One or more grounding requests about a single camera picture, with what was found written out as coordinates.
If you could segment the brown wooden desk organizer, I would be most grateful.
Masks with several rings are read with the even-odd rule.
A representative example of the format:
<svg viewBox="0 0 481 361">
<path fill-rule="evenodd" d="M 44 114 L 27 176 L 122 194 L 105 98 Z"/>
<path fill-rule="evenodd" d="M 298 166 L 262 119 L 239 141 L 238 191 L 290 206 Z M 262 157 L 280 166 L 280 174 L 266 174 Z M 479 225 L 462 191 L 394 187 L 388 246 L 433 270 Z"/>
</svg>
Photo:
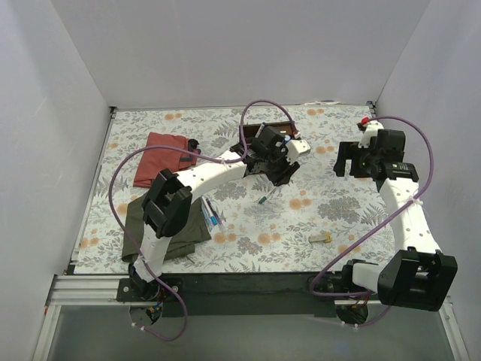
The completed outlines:
<svg viewBox="0 0 481 361">
<path fill-rule="evenodd" d="M 252 139 L 255 137 L 259 126 L 260 126 L 260 124 L 251 124 L 251 125 L 243 125 L 242 126 L 242 130 L 244 131 L 244 136 L 245 136 L 246 143 L 247 143 L 247 156 L 244 159 L 244 162 L 247 164 L 247 174 L 250 174 L 249 171 L 248 171 L 249 145 L 250 145 L 250 142 L 252 141 Z M 290 122 L 266 123 L 266 126 L 276 126 L 276 127 L 278 127 L 282 132 L 285 132 L 286 135 L 289 135 L 291 137 L 291 139 L 294 139 L 294 135 L 297 132 L 297 129 L 295 128 L 295 126 Z M 298 164 L 298 162 L 295 162 L 293 165 L 295 166 L 295 172 L 296 172 L 300 168 L 300 165 Z"/>
</svg>

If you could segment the green capped white pen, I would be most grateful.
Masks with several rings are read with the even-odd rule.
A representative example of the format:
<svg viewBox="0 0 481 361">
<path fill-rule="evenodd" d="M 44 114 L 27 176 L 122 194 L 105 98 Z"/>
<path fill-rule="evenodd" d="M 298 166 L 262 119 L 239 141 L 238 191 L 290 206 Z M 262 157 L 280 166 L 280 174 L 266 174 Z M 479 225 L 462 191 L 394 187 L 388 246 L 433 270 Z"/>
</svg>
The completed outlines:
<svg viewBox="0 0 481 361">
<path fill-rule="evenodd" d="M 267 194 L 265 194 L 263 197 L 261 197 L 258 200 L 258 204 L 262 205 L 263 203 L 265 203 L 273 194 L 275 194 L 276 191 L 278 191 L 278 189 L 279 189 L 278 187 L 275 187 L 272 190 L 270 190 Z"/>
</svg>

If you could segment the blue capped white pen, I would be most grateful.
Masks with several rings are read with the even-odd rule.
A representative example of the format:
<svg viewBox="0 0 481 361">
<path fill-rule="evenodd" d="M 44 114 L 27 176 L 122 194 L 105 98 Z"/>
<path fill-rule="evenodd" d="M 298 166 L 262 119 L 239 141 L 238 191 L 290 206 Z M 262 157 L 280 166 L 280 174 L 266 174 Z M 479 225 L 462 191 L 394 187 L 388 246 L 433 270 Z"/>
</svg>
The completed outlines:
<svg viewBox="0 0 481 361">
<path fill-rule="evenodd" d="M 206 202 L 207 207 L 208 207 L 209 212 L 210 212 L 210 218 L 211 218 L 212 224 L 214 226 L 219 225 L 220 224 L 219 217 L 218 217 L 217 213 L 215 212 L 215 210 L 213 209 L 213 206 L 212 206 L 210 200 L 205 199 L 205 202 Z"/>
</svg>

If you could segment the clear long pen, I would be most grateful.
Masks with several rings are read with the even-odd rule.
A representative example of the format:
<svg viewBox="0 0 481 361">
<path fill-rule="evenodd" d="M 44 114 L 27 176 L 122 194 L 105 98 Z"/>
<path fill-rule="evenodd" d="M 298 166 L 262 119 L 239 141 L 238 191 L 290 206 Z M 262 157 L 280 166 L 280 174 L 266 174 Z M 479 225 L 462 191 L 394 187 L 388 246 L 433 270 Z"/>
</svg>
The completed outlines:
<svg viewBox="0 0 481 361">
<path fill-rule="evenodd" d="M 201 200 L 204 204 L 204 207 L 207 211 L 208 217 L 212 225 L 218 226 L 221 232 L 225 232 L 225 227 L 222 224 L 221 218 L 219 217 L 218 213 L 214 210 L 214 207 L 212 206 L 210 200 L 205 196 L 202 196 Z"/>
</svg>

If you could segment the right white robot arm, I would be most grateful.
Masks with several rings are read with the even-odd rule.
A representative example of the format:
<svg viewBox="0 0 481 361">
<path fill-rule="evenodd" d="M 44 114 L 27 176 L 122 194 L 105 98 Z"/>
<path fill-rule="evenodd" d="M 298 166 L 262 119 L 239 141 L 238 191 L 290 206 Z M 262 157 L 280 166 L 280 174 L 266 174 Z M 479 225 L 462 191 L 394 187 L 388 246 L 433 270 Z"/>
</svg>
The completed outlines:
<svg viewBox="0 0 481 361">
<path fill-rule="evenodd" d="M 434 240 L 420 200 L 419 177 L 414 165 L 405 163 L 405 134 L 384 129 L 378 122 L 367 125 L 359 142 L 342 142 L 334 172 L 370 178 L 377 185 L 387 211 L 395 255 L 386 265 L 352 260 L 343 267 L 342 294 L 357 299 L 366 290 L 384 305 L 438 311 L 458 271 L 454 256 L 444 254 Z"/>
</svg>

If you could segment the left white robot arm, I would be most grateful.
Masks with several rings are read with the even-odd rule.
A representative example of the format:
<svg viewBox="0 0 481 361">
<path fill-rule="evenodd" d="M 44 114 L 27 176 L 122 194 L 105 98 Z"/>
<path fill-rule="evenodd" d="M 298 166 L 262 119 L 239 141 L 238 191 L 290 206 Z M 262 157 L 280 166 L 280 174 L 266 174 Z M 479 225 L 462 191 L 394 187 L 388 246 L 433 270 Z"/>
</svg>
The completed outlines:
<svg viewBox="0 0 481 361">
<path fill-rule="evenodd" d="M 298 156 L 287 146 L 298 131 L 289 123 L 243 126 L 247 146 L 237 143 L 224 152 L 220 163 L 207 162 L 173 173 L 162 170 L 142 201 L 144 236 L 141 254 L 129 264 L 132 289 L 143 300 L 155 299 L 171 239 L 187 224 L 191 204 L 205 193 L 251 174 L 265 174 L 276 187 L 287 184 L 299 168 Z"/>
</svg>

